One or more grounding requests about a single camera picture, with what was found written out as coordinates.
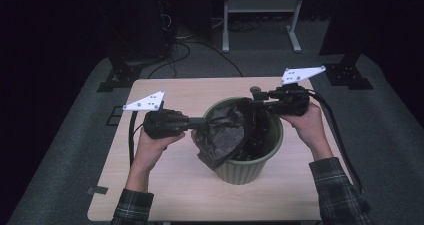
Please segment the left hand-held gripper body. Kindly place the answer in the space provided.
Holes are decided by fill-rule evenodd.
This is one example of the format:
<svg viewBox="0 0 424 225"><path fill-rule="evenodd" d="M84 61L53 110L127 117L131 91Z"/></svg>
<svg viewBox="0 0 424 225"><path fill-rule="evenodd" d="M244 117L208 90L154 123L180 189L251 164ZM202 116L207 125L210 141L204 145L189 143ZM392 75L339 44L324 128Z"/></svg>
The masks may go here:
<svg viewBox="0 0 424 225"><path fill-rule="evenodd" d="M125 104L124 111L145 111L143 126L152 139L179 136L189 129L189 117L180 111L164 109L165 91L160 90L135 102Z"/></svg>

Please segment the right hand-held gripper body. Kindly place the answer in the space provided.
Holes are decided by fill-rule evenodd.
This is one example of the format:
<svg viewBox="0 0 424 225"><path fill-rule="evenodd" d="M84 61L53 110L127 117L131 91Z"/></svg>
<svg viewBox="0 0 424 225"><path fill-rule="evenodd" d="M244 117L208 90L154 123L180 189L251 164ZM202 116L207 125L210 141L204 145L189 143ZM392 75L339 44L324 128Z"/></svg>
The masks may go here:
<svg viewBox="0 0 424 225"><path fill-rule="evenodd" d="M268 111L276 115L302 116L308 110L312 92L299 85L300 81L323 73L325 66L287 68L281 78L281 86L268 92L274 102L268 103Z"/></svg>

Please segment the black plastic trash bag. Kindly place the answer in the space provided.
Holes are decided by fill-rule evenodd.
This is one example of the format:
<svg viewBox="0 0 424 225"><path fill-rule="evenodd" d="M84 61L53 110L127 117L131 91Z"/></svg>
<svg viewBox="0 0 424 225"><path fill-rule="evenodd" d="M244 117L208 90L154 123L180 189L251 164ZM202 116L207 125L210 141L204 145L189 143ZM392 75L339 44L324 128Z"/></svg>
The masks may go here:
<svg viewBox="0 0 424 225"><path fill-rule="evenodd" d="M206 114L207 127L196 129L198 158L211 170L228 160L251 161L266 155L271 115L250 98L220 102Z"/></svg>

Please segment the green ribbed waste bin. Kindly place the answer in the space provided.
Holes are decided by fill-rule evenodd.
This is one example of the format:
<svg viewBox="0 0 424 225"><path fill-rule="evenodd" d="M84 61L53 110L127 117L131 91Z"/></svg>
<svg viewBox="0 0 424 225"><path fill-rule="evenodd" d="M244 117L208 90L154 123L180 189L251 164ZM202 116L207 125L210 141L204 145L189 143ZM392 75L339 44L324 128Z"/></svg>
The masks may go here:
<svg viewBox="0 0 424 225"><path fill-rule="evenodd" d="M216 102L211 107L220 102L235 98L242 97L223 99ZM206 118L209 109L205 112L204 118ZM265 138L265 156L251 161L228 160L212 171L214 171L221 180L233 185L244 185L254 181L261 173L266 162L279 150L283 140L283 134L282 122L276 115L271 115L271 129Z"/></svg>

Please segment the person's left hand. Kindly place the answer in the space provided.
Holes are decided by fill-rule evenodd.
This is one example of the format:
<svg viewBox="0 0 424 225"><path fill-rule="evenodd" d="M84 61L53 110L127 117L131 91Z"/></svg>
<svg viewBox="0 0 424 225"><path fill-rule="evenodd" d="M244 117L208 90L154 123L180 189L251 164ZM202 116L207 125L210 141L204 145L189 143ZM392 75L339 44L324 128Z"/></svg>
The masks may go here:
<svg viewBox="0 0 424 225"><path fill-rule="evenodd" d="M185 133L182 132L173 137L152 139L142 130L131 169L135 171L150 172L167 147L184 137Z"/></svg>

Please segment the person's right hand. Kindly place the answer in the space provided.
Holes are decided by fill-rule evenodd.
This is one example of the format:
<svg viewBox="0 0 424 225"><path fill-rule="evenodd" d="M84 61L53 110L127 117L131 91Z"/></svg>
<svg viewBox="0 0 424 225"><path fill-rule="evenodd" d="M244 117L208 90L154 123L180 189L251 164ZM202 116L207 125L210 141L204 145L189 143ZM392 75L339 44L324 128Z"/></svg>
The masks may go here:
<svg viewBox="0 0 424 225"><path fill-rule="evenodd" d="M302 116L281 115L297 132L299 138L310 149L315 161L333 157L325 135L322 112L319 106L310 103Z"/></svg>

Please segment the black stand base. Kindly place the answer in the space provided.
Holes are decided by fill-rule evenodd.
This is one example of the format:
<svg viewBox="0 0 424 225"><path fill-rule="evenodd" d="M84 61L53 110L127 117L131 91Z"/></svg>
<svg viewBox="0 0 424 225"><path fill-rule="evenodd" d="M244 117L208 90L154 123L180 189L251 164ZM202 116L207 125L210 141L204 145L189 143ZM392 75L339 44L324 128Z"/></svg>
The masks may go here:
<svg viewBox="0 0 424 225"><path fill-rule="evenodd" d="M105 81L97 88L98 92L112 92L115 88L131 88L139 79L142 68L135 61L125 57L112 57L109 59L112 68Z"/></svg>
<svg viewBox="0 0 424 225"><path fill-rule="evenodd" d="M332 86L346 86L350 90L372 90L369 80L356 68L359 52L346 53L338 63L324 63L325 74Z"/></svg>

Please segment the white metal stand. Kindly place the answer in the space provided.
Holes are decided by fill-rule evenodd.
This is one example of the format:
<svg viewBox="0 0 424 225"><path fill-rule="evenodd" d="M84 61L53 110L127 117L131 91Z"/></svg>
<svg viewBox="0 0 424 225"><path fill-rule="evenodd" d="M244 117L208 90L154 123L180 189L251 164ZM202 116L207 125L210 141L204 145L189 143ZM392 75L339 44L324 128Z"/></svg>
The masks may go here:
<svg viewBox="0 0 424 225"><path fill-rule="evenodd" d="M303 0L224 0L222 51L230 51L229 15L236 13L291 13L291 24L286 26L293 51L300 53L302 48L297 39L295 29Z"/></svg>

